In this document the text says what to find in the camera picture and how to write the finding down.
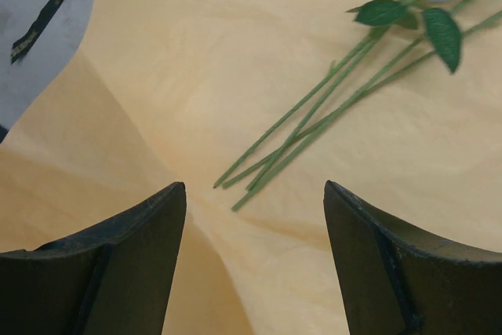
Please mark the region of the orange wrapping paper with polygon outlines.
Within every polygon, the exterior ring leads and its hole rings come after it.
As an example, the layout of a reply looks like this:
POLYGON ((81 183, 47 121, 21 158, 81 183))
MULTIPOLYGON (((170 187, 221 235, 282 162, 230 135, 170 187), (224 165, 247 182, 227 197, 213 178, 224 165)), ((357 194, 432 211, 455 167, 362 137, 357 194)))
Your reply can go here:
POLYGON ((166 334, 346 334, 322 205, 335 181, 501 249, 501 24, 351 107, 237 213, 218 177, 366 35, 369 0, 95 0, 1 146, 1 248, 34 249, 174 181, 187 220, 166 334))

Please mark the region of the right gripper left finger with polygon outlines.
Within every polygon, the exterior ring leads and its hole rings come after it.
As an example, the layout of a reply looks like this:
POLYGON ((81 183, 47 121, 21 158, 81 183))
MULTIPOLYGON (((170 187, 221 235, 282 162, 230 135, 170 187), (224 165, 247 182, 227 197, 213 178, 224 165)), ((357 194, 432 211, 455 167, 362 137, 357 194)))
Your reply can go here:
POLYGON ((160 334, 186 217, 181 182, 34 250, 1 255, 4 334, 160 334))

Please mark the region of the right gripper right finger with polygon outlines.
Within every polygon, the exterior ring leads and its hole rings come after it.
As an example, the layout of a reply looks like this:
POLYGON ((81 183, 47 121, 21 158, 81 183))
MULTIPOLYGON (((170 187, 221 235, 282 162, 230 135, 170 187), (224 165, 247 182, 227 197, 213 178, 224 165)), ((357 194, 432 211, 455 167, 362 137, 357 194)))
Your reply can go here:
POLYGON ((501 255, 445 239, 339 184, 324 212, 351 334, 501 332, 501 255))

